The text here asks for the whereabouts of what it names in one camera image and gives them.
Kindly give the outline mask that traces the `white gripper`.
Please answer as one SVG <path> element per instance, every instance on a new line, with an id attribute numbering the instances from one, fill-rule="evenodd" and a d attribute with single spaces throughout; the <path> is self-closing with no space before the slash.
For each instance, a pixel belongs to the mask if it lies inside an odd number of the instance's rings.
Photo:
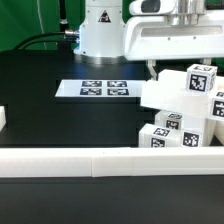
<path id="1" fill-rule="evenodd" d="M 152 80 L 157 80 L 155 60 L 224 57 L 224 14 L 202 15 L 189 26 L 171 26 L 165 16 L 133 17 L 125 29 L 124 56 L 147 60 Z"/>

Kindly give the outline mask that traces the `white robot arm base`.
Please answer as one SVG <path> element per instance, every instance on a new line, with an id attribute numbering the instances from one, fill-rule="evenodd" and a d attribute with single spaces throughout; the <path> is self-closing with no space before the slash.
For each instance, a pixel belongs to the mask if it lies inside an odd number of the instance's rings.
<path id="1" fill-rule="evenodd" d="M 77 61 L 98 65 L 125 61 L 122 6 L 123 0 L 85 0 L 85 19 L 74 50 Z"/>

